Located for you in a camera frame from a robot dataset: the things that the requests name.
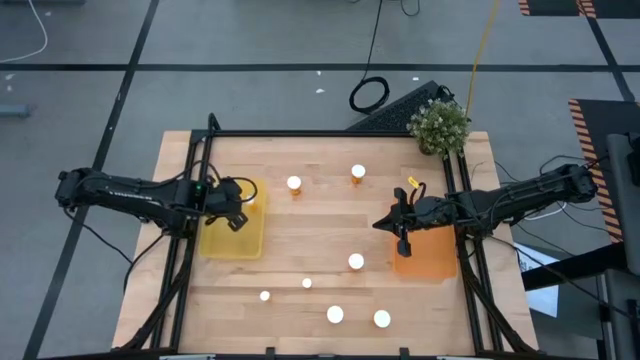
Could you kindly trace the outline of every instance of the yellow tray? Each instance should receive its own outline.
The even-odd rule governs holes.
[[[263,180],[252,179],[258,187],[258,195],[253,204],[242,204],[242,212],[249,218],[239,231],[233,231],[227,225],[227,220],[220,218],[213,224],[206,226],[200,222],[200,255],[214,259],[251,260],[262,255],[262,238],[264,234],[264,217],[267,207],[267,188]],[[247,198],[253,193],[253,186],[247,181],[238,181],[242,188],[242,197]]]

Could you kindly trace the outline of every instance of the black and orange striped tape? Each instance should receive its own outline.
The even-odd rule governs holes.
[[[529,10],[529,2],[527,0],[518,0],[518,5],[520,6],[520,12],[522,13],[522,15],[531,15],[531,11]]]
[[[596,9],[593,7],[593,0],[576,0],[580,16],[596,18]]]
[[[595,148],[589,135],[589,129],[587,129],[587,123],[584,121],[584,115],[582,114],[578,100],[569,100],[569,111],[573,118],[573,125],[575,125],[576,132],[578,133],[582,155],[587,161],[597,160],[598,156],[595,153]],[[611,201],[604,175],[598,165],[589,171],[591,172],[593,181],[598,185],[598,193],[596,196],[598,197],[598,203],[600,203],[600,206],[603,208],[602,215],[604,216],[604,222],[610,239],[612,242],[620,242],[622,239],[622,229],[620,228],[616,211],[613,209],[613,202]]]
[[[536,5],[535,0],[531,0],[532,4]],[[593,6],[593,0],[575,0],[576,7],[578,8],[578,14],[580,16],[587,16],[591,18],[596,18],[596,9]],[[529,0],[518,0],[518,6],[520,7],[520,13],[522,15],[530,16],[531,15],[531,4],[529,4]]]

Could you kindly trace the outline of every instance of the gray floor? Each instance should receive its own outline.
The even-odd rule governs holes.
[[[50,43],[25,63],[127,63],[149,1],[87,0],[83,7],[37,5]],[[376,1],[161,1],[141,63],[362,63]],[[376,63],[469,64],[490,0],[422,1],[407,18],[386,1],[374,47]],[[621,64],[640,63],[637,20],[599,21]],[[0,5],[0,59],[37,49],[38,25],[27,7]],[[584,18],[523,17],[505,0],[483,63],[606,64]],[[391,86],[391,100],[422,82],[446,84],[466,101],[469,73],[372,72]],[[226,129],[344,129],[361,116],[348,96],[361,72],[138,72],[105,168],[150,177],[162,133],[203,127],[213,111]],[[53,193],[62,169],[90,166],[111,112],[121,72],[0,71],[0,103],[33,104],[26,120],[0,120],[0,348],[21,357],[70,226]],[[625,74],[640,98],[640,74]],[[358,100],[377,97],[366,89]],[[479,73],[471,117],[488,131],[496,159],[518,178],[534,176],[556,154],[580,156],[567,100],[621,100],[608,73]],[[500,178],[507,177],[500,173]],[[569,210],[603,225],[597,212]],[[87,223],[132,255],[139,225],[92,209]],[[604,233],[563,215],[524,226],[572,252],[607,244]],[[517,241],[544,247],[514,231]],[[124,261],[83,232],[40,356],[106,351],[120,303]],[[544,350],[595,356],[593,341],[535,316]]]

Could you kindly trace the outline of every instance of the black floor stripe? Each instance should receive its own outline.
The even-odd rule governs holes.
[[[367,64],[138,64],[135,71],[158,72],[277,72],[277,71],[363,71]],[[640,65],[618,65],[623,72],[640,72]],[[126,64],[0,64],[0,71],[127,71]],[[371,64],[373,71],[470,72],[472,64]],[[610,72],[610,65],[518,65],[480,64],[478,72],[590,73]]]
[[[363,71],[366,64],[141,64],[138,71],[255,72]],[[470,72],[473,64],[371,64],[370,71]],[[478,65],[479,72],[607,72],[607,65]]]
[[[576,0],[528,0],[529,16],[579,16]]]
[[[131,54],[131,59],[129,60],[129,64],[127,65],[126,73],[122,79],[120,90],[116,95],[116,100],[113,105],[113,109],[111,110],[109,121],[107,122],[107,126],[105,127],[102,140],[100,141],[100,146],[98,147],[98,151],[93,162],[93,168],[95,170],[101,170],[102,166],[104,165],[104,161],[107,157],[107,152],[109,151],[109,146],[111,145],[111,139],[113,138],[113,133],[116,129],[116,126],[118,125],[118,119],[120,118],[122,107],[127,98],[129,87],[131,86],[131,81],[133,80],[135,66],[140,60],[142,49],[147,40],[147,35],[149,34],[149,29],[151,28],[151,23],[153,22],[153,18],[158,8],[158,2],[159,0],[151,0],[149,4],[147,15],[145,16],[144,23],[142,24],[142,28],[140,29],[136,45],[134,47],[133,53]],[[49,327],[51,317],[53,316],[53,311],[58,302],[60,292],[62,291],[62,286],[64,285],[64,280],[67,276],[69,266],[71,265],[73,253],[76,250],[76,245],[78,244],[78,240],[80,238],[80,232],[82,228],[79,224],[84,222],[87,216],[87,211],[87,208],[81,208],[80,210],[78,210],[78,213],[76,214],[76,219],[78,221],[74,222],[71,225],[71,229],[69,230],[69,234],[67,235],[67,239],[62,249],[62,254],[60,255],[60,259],[58,259],[58,264],[56,265],[56,269],[53,273],[53,278],[51,279],[51,283],[49,284],[49,289],[47,290],[44,302],[42,304],[42,307],[40,308],[40,312],[38,313],[38,318],[36,319],[36,323],[31,332],[31,337],[29,338],[29,342],[27,343],[23,359],[31,360],[38,357],[40,347],[42,346],[42,341],[44,340],[44,337],[47,333],[47,328]]]
[[[624,101],[635,101],[635,97],[629,89],[629,85],[627,81],[624,79],[622,75],[622,70],[620,66],[618,66],[618,62],[616,58],[613,56],[613,52],[607,43],[607,40],[602,33],[602,29],[600,29],[600,25],[598,25],[598,21],[594,18],[587,17],[587,21],[589,22],[589,27],[591,27],[591,31],[593,32],[593,36],[596,37],[596,41],[598,42],[598,46],[600,46],[600,51],[602,51],[602,55],[604,56],[607,64],[611,68],[611,73],[613,74],[613,78],[616,81],[616,85],[618,85],[618,90],[620,90],[620,94],[622,94],[622,98]]]
[[[127,64],[0,64],[0,71],[126,71]]]

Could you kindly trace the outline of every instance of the white paper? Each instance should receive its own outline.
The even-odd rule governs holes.
[[[524,245],[515,244],[520,251],[530,255],[534,259],[541,263],[548,265],[552,262],[558,261],[557,259],[547,256],[539,251],[530,249]],[[526,255],[520,254],[520,271],[535,269],[540,267],[539,264],[529,259]],[[533,310],[539,311],[549,316],[558,316],[558,285],[550,286],[543,289],[532,290],[527,292],[527,303]]]

